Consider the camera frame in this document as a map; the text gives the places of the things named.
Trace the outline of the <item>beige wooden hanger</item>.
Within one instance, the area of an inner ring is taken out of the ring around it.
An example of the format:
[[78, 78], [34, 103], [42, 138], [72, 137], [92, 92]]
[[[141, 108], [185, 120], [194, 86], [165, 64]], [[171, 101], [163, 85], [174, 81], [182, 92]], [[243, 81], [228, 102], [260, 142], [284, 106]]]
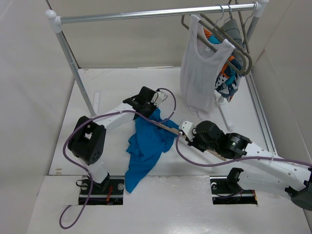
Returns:
[[[156, 126], [158, 126], [158, 127], [160, 127], [160, 128], [162, 128], [162, 129], [164, 129], [164, 130], [166, 130], [166, 131], [169, 131], [169, 132], [171, 132], [171, 133], [174, 133], [174, 134], [176, 134], [176, 135], [178, 135], [181, 131], [180, 131], [180, 129], [175, 129], [175, 128], [169, 128], [169, 127], [167, 127], [167, 126], [165, 126], [164, 124], [160, 124], [160, 123], [155, 123], [155, 125]], [[185, 138], [185, 136], [183, 135], [183, 133], [181, 132], [181, 137], [182, 138], [184, 138], [186, 141], [187, 141], [187, 139]], [[212, 154], [212, 155], [214, 155], [215, 157], [217, 157], [217, 158], [219, 158], [220, 160], [222, 160], [222, 161], [226, 161], [226, 158], [224, 158], [224, 157], [222, 157], [221, 155], [219, 155], [216, 151], [214, 151], [214, 150], [206, 150], [207, 152], [209, 152], [210, 154]]]

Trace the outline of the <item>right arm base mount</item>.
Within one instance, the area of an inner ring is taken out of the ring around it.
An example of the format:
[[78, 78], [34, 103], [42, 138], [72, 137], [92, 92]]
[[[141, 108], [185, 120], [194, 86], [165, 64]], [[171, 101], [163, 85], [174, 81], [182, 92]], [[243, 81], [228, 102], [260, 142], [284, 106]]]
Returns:
[[232, 168], [227, 176], [210, 177], [214, 205], [258, 204], [255, 191], [243, 190], [238, 184], [243, 171], [241, 168]]

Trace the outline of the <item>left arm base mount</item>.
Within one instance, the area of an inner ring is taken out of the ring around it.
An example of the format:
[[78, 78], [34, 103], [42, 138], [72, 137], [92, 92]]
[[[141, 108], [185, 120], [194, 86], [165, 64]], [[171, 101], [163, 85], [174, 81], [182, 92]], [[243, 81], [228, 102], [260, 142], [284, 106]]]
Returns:
[[[91, 195], [86, 205], [122, 205], [124, 194], [124, 177], [112, 176], [103, 191], [96, 183], [94, 183]], [[76, 181], [79, 187], [78, 204], [83, 205], [90, 191], [90, 178], [83, 176], [82, 179]]]

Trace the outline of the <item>blue t shirt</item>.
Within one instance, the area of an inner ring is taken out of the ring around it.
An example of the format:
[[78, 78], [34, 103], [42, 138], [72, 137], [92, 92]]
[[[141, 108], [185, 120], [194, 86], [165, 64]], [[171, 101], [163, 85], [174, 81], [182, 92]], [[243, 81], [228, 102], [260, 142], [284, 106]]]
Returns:
[[176, 134], [162, 129], [145, 119], [135, 120], [136, 132], [129, 138], [130, 154], [128, 170], [125, 173], [125, 189], [131, 193], [139, 182], [154, 168], [162, 153], [168, 152]]

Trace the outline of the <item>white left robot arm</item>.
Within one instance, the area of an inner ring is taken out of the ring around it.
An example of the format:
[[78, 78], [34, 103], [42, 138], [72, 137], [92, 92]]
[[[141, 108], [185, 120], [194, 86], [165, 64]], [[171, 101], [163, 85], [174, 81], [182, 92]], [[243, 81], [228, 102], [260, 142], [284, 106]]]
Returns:
[[160, 89], [154, 91], [144, 86], [139, 94], [125, 99], [119, 106], [101, 116], [79, 118], [65, 146], [81, 162], [73, 163], [86, 171], [92, 188], [97, 193], [106, 192], [110, 180], [104, 163], [99, 162], [106, 134], [137, 117], [149, 118], [167, 97]]

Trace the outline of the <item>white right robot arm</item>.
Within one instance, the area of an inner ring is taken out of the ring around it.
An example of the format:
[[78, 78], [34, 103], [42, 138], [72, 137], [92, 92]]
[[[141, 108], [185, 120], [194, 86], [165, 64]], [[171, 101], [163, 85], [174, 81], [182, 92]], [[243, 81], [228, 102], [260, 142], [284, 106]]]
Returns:
[[241, 162], [251, 169], [232, 168], [225, 180], [231, 192], [263, 190], [286, 197], [298, 207], [312, 209], [312, 165], [284, 159], [262, 149], [238, 133], [224, 133], [211, 121], [194, 125], [184, 121], [181, 131], [189, 146], [210, 151], [225, 158], [226, 163]]

